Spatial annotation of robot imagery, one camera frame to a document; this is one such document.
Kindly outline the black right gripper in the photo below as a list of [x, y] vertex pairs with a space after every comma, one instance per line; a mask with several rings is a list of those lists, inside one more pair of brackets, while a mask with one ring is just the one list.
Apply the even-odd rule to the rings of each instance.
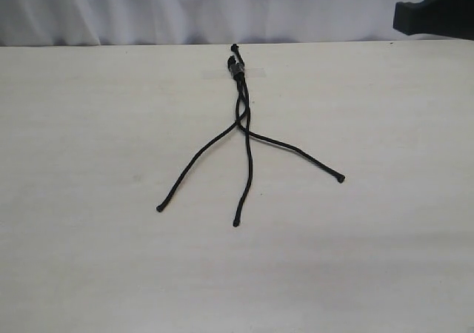
[[399, 1], [393, 28], [407, 36], [428, 34], [472, 41], [473, 0]]

